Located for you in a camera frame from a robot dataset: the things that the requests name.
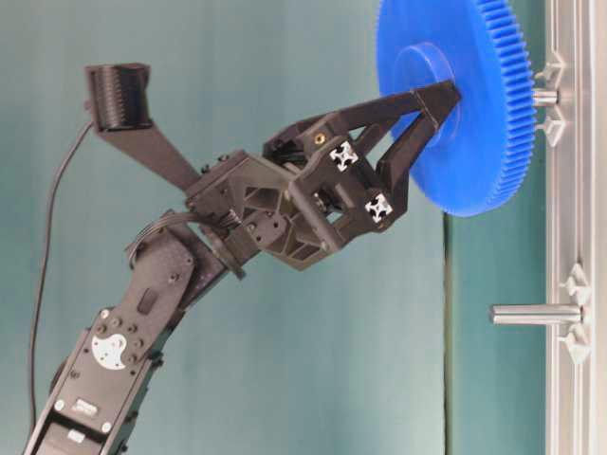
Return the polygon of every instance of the metal peg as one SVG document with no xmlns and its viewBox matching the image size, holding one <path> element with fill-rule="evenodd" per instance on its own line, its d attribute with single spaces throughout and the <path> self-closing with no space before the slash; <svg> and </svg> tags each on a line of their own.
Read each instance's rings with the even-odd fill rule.
<svg viewBox="0 0 607 455">
<path fill-rule="evenodd" d="M 552 107 L 559 102 L 559 92 L 536 88 L 533 90 L 533 102 L 537 107 Z"/>
<path fill-rule="evenodd" d="M 493 305 L 489 320 L 496 325 L 559 325 L 581 322 L 578 305 Z"/>
</svg>

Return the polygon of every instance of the bracket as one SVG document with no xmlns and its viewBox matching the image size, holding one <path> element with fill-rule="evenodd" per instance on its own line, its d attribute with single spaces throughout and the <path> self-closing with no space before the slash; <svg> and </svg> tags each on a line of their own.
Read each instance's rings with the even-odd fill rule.
<svg viewBox="0 0 607 455">
<path fill-rule="evenodd" d="M 547 455 L 607 453 L 606 16 L 606 2 L 546 0 L 547 304 L 491 310 L 546 325 Z"/>
</svg>

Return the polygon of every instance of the cable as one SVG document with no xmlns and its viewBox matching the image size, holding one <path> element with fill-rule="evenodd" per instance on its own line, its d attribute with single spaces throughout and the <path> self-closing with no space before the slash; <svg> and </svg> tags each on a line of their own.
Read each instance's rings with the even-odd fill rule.
<svg viewBox="0 0 607 455">
<path fill-rule="evenodd" d="M 89 121 L 84 125 L 81 131 L 76 137 L 76 142 L 71 149 L 65 154 L 61 165 L 57 169 L 53 181 L 50 185 L 48 192 L 48 198 L 46 200 L 46 219 L 45 219 L 45 246 L 44 255 L 40 269 L 40 280 L 38 281 L 38 291 L 36 293 L 36 301 L 34 303 L 33 315 L 31 318 L 31 329 L 29 332 L 29 356 L 28 356 L 28 388 L 29 388 L 29 433 L 33 433 L 36 427 L 36 390 L 34 387 L 34 365 L 35 365 L 35 354 L 36 354 L 36 336 L 38 334 L 38 321 L 40 319 L 40 308 L 42 306 L 42 296 L 45 290 L 46 280 L 46 267 L 48 265 L 48 255 L 50 252 L 50 233 L 53 222 L 53 209 L 55 207 L 55 197 L 57 195 L 57 189 L 61 178 L 64 176 L 65 169 L 69 165 L 69 162 L 74 157 L 74 154 L 83 143 L 86 133 L 93 126 L 93 122 Z"/>
</svg>

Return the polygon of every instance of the green background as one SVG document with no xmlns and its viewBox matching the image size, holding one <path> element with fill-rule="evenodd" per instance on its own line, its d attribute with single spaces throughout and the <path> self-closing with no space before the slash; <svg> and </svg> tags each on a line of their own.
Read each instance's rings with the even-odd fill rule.
<svg viewBox="0 0 607 455">
<path fill-rule="evenodd" d="M 543 10 L 529 3 L 512 2 L 538 68 Z M 377 96 L 377 7 L 378 0 L 2 6 L 0 454 L 18 453 L 26 438 L 26 349 L 46 191 L 87 120 L 83 67 L 150 64 L 151 113 L 198 167 L 235 148 L 259 151 L 296 119 Z M 413 188 L 410 214 L 381 237 L 359 239 L 304 273 L 260 257 L 244 282 L 224 280 L 169 341 L 131 452 L 441 454 L 447 434 L 452 453 L 541 453 L 542 331 L 491 327 L 487 308 L 543 299 L 542 165 L 540 156 L 515 200 L 491 214 L 444 226 Z M 129 280 L 123 247 L 182 202 L 92 136 L 59 197 L 39 407 L 81 329 L 120 300 Z"/>
</svg>

